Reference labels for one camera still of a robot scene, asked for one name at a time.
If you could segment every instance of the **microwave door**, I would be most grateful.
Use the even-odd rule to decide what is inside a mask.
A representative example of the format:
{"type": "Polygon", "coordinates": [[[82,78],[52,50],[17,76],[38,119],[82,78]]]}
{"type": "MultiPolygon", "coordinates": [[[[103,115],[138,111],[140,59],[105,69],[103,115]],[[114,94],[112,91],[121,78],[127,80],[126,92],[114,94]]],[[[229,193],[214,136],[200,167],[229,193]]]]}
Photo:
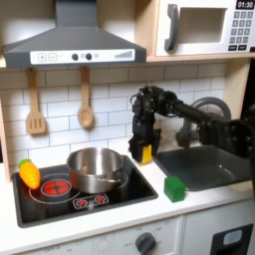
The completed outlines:
{"type": "Polygon", "coordinates": [[[161,0],[156,55],[227,53],[236,7],[234,2],[206,1],[201,5],[201,1],[196,0],[161,0]]]}

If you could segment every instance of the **white countertop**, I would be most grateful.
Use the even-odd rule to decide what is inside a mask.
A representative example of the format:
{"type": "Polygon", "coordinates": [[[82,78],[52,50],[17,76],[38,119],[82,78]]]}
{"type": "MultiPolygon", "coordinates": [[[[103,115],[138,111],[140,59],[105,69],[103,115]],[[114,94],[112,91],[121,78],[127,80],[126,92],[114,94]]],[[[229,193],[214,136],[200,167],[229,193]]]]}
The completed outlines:
{"type": "Polygon", "coordinates": [[[19,228],[12,183],[4,181],[0,165],[0,254],[13,254],[89,237],[136,224],[253,197],[251,182],[186,192],[184,201],[172,203],[163,193],[165,174],[152,162],[138,169],[158,194],[158,199],[31,228],[19,228]],[[246,191],[237,191],[243,187],[246,191]]]}

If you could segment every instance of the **yellow corn toy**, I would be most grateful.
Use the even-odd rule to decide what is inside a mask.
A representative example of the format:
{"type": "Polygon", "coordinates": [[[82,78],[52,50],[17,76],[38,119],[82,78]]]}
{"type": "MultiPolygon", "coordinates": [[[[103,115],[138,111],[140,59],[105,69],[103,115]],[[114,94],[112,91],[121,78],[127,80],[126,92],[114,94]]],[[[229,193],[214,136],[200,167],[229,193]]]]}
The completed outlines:
{"type": "Polygon", "coordinates": [[[37,189],[40,186],[40,171],[30,159],[23,159],[19,163],[20,177],[31,189],[37,189]]]}

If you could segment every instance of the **gray range hood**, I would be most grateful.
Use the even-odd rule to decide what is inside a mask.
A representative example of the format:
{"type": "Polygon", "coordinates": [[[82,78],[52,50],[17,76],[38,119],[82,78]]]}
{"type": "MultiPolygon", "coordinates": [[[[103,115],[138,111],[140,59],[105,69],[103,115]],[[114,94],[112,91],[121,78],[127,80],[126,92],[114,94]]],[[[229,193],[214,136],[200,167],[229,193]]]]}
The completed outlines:
{"type": "Polygon", "coordinates": [[[4,46],[8,68],[143,63],[146,49],[97,27],[97,0],[56,0],[56,28],[4,46]]]}

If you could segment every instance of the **black stovetop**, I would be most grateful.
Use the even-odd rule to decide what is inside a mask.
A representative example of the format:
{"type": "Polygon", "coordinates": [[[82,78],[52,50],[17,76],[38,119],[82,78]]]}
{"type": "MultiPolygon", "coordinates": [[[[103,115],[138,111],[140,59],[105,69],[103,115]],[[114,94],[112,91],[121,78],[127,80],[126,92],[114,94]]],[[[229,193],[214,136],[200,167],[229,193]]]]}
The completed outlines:
{"type": "Polygon", "coordinates": [[[41,185],[29,189],[14,174],[14,195],[18,225],[32,227],[82,216],[157,198],[145,178],[128,157],[124,157],[126,178],[120,187],[104,194],[91,195],[72,188],[69,169],[58,165],[40,169],[41,185]]]}

